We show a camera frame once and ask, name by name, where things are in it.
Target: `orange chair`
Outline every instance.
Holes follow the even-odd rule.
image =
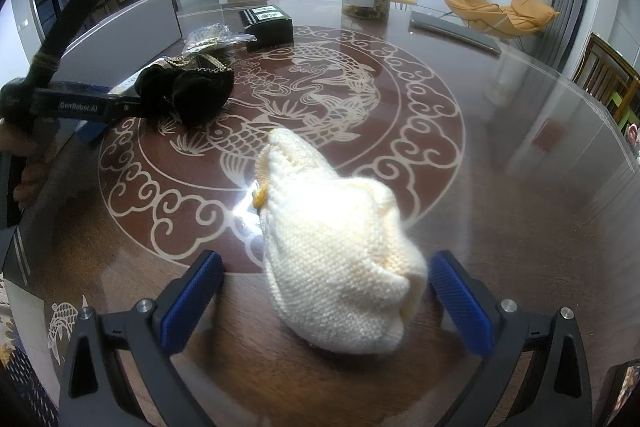
[[[444,2],[469,28],[500,39],[533,34],[560,15],[551,6],[539,0],[512,0],[510,6],[500,6],[486,0]]]

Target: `blue gripper pad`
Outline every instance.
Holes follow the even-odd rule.
[[[486,286],[471,279],[448,250],[430,258],[429,282],[458,328],[466,349],[487,357],[494,349],[500,315],[495,308],[497,301]]]
[[[86,122],[80,129],[76,131],[76,136],[84,143],[91,143],[109,126],[103,122]]]
[[[222,257],[205,250],[190,269],[180,279],[171,281],[156,299],[154,331],[167,356],[180,353],[187,345],[222,279]]]

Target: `black fabric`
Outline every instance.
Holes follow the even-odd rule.
[[[145,68],[134,84],[148,115],[162,116],[175,111],[187,127],[215,118],[233,87],[231,70],[181,70],[158,64]]]
[[[0,362],[0,425],[58,427],[58,410],[19,347],[6,368]]]

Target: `brown table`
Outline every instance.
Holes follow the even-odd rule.
[[[20,226],[30,275],[15,255],[6,268],[45,301],[47,324],[71,325],[68,305],[83,298],[98,312],[129,309],[212,248],[223,292],[173,360],[217,425],[434,425],[479,359],[441,327],[432,291],[386,357],[315,349],[269,304],[253,158],[285,125],[341,174],[393,188],[425,256],[453,251],[527,311],[573,309],[597,399],[607,369],[640,356],[640,178],[604,108],[512,48],[495,58],[410,30],[409,12],[377,25],[329,1],[273,2],[293,17],[296,44],[226,54],[236,87],[217,122],[126,120],[98,145],[74,137],[60,153]],[[239,30],[237,7],[180,17],[185,35],[211,22]]]

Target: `wooden chair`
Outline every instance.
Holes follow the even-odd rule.
[[[572,81],[602,103],[624,131],[626,123],[637,120],[629,105],[638,90],[638,76],[622,55],[592,33]]]

